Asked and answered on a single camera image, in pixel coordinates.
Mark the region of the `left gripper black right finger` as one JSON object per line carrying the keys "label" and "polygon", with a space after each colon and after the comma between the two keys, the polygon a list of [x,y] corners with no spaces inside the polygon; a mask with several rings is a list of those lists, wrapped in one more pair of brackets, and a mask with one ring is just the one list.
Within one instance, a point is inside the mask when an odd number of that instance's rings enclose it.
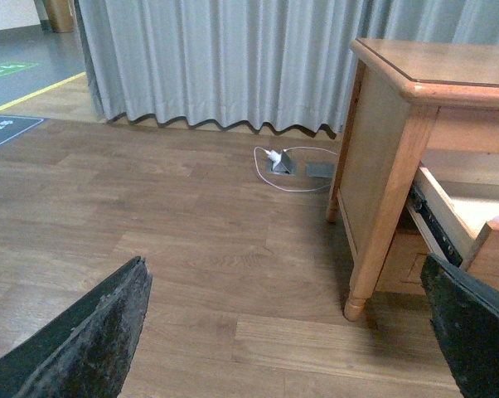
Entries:
{"label": "left gripper black right finger", "polygon": [[499,292],[435,254],[420,278],[458,389],[465,397],[499,397]]}

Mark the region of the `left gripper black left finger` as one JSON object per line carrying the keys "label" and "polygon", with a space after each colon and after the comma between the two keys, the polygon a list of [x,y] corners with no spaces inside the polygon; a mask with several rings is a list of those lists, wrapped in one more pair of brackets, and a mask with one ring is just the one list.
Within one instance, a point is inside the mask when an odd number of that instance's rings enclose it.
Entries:
{"label": "left gripper black left finger", "polygon": [[153,277],[134,257],[0,358],[0,397],[116,397],[143,329]]}

